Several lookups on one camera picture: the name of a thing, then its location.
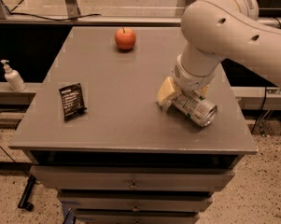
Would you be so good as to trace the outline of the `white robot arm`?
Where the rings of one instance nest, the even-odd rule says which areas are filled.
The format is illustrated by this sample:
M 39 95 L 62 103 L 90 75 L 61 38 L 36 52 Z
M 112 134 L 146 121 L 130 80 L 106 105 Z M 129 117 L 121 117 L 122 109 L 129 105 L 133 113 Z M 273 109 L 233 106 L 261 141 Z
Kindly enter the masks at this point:
M 258 22 L 256 0 L 198 0 L 181 19 L 186 39 L 173 74 L 157 95 L 159 106 L 181 92 L 208 85 L 219 63 L 228 58 L 281 89 L 281 29 Z

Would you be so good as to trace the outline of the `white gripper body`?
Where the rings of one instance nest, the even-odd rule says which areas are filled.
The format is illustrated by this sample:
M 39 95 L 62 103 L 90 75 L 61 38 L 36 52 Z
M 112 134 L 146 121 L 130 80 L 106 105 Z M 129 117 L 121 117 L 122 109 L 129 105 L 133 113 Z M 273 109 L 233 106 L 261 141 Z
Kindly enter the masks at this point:
M 182 54 L 177 56 L 172 76 L 176 85 L 183 91 L 197 91 L 207 86 L 215 76 L 213 62 L 189 62 Z

